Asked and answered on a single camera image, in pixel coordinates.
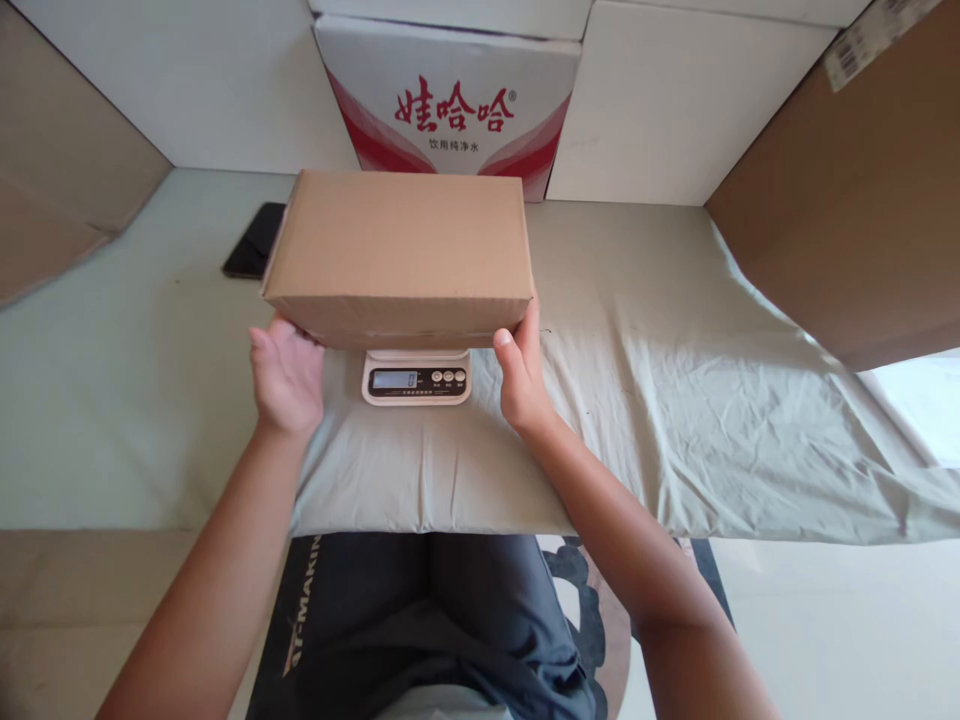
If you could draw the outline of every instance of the red chinese text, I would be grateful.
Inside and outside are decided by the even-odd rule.
[[[427,81],[423,75],[420,75],[420,94],[414,96],[409,90],[404,90],[406,99],[397,95],[397,111],[393,117],[400,122],[408,125],[413,124],[414,118],[417,121],[417,130],[420,132],[436,132],[437,123],[434,122],[431,113],[430,101],[433,94],[427,87]],[[488,132],[502,132],[503,123],[507,118],[512,118],[513,113],[507,109],[504,98],[507,94],[506,88],[500,88],[500,91],[494,97],[489,105],[479,105],[474,110],[464,99],[461,92],[460,81],[457,80],[453,85],[453,92],[450,93],[448,100],[441,100],[437,103],[437,120],[446,119],[450,124],[451,130],[463,132],[467,129],[467,116],[475,115],[477,120],[486,121]],[[516,97],[514,92],[510,92],[510,100]]]
[[[453,86],[453,92],[450,94],[450,99],[446,102],[437,103],[437,117],[442,120],[449,116],[450,127],[458,132],[463,132],[467,129],[467,120],[464,113],[472,115],[474,109],[467,105],[463,95],[460,94],[460,81],[457,80]]]
[[[492,103],[477,108],[477,120],[486,120],[489,116],[490,121],[487,123],[487,130],[490,132],[500,132],[503,130],[504,118],[513,117],[513,113],[507,110],[507,106],[503,102],[503,96],[506,92],[506,88],[500,88],[500,92],[497,93]]]
[[[407,102],[404,103],[403,100],[397,95],[397,112],[394,113],[394,117],[401,121],[405,122],[408,125],[410,124],[410,116],[413,113],[413,109],[416,108],[417,111],[417,130],[423,132],[434,132],[437,129],[437,124],[435,122],[430,122],[430,100],[433,99],[433,95],[430,94],[430,91],[427,89],[427,81],[423,79],[423,75],[420,76],[420,94],[416,97],[413,97],[413,93],[409,90],[405,90],[407,94]]]

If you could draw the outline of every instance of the person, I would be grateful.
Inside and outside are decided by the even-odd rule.
[[[494,335],[501,411],[630,614],[657,716],[777,717],[693,564],[555,412],[539,314],[534,298],[515,336]],[[280,317],[250,340],[256,429],[101,720],[226,717],[253,653],[301,461],[323,419],[324,348]],[[261,716],[593,717],[534,538],[327,535],[313,577],[305,642],[314,647]]]

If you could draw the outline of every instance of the barcode label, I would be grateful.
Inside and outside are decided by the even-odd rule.
[[[939,3],[940,0],[874,2],[823,56],[833,91],[839,92]]]
[[[849,80],[860,70],[857,56],[853,54],[853,47],[845,38],[837,45],[837,53],[840,55],[840,69]]]

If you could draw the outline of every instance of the digital scale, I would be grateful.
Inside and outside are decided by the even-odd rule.
[[[371,405],[459,405],[470,388],[469,350],[368,350],[363,363]]]

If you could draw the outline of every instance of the red stripe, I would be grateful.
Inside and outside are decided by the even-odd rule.
[[[343,117],[344,124],[347,126],[347,132],[353,141],[353,148],[357,155],[367,157],[377,163],[377,165],[389,172],[420,172],[435,173],[433,166],[424,163],[415,156],[403,152],[400,148],[389,146],[376,137],[363,130],[351,117],[350,106],[358,108],[363,112],[363,108],[347,90],[337,82],[330,72],[327,72],[330,78],[330,84],[333,86],[333,92],[337,97],[337,103],[340,105],[340,115]],[[379,122],[372,115],[369,119],[373,122]]]
[[[509,162],[508,165],[500,165],[495,171],[481,170],[481,175],[496,175],[497,177],[519,177],[527,178],[542,172],[553,162],[554,155],[557,154],[557,145],[560,143],[560,131],[551,138],[543,147],[538,148],[529,155],[521,155]]]

